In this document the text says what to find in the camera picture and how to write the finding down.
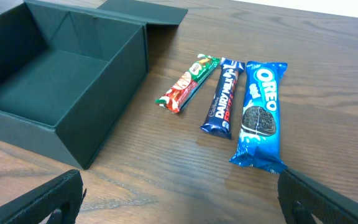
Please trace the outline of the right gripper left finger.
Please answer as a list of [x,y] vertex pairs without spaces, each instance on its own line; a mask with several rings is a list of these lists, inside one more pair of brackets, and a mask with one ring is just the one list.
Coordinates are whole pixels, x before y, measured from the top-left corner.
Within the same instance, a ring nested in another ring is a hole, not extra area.
[[60,223],[74,223],[86,195],[79,170],[69,170],[0,206],[0,223],[40,223],[58,209]]

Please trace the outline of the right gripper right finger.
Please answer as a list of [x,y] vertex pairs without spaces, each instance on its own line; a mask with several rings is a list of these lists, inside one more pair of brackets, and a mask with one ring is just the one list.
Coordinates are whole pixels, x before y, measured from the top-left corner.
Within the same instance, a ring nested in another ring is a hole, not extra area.
[[358,223],[358,203],[287,168],[278,179],[278,200],[289,224]]

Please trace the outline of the blue Oreo cookie pack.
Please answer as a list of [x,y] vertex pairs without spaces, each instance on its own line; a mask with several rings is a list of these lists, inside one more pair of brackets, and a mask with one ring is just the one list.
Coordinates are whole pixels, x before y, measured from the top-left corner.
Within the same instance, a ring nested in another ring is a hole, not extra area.
[[287,168],[280,158],[278,97],[279,84],[287,68],[285,62],[247,62],[241,129],[231,163],[274,174]]

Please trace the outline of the Dairy Milk chocolate bar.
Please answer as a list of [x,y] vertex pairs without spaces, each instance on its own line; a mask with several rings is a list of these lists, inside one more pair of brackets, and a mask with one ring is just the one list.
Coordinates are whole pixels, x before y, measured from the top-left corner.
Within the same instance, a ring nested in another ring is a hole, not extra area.
[[213,136],[231,139],[231,108],[238,78],[245,70],[245,63],[223,57],[220,67],[214,97],[200,129]]

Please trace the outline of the dark green gift box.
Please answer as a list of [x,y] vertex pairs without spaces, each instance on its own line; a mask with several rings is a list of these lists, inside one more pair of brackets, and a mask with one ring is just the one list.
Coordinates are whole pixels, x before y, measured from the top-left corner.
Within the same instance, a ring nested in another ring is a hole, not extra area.
[[149,72],[147,29],[186,13],[24,1],[0,14],[0,141],[87,169]]

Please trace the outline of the KitKat Milo bar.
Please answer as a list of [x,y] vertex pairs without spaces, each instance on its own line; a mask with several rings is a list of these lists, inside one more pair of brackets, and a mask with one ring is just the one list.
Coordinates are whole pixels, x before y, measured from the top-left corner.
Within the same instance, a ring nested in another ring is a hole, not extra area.
[[181,112],[219,63],[216,57],[199,54],[197,61],[155,103],[172,113]]

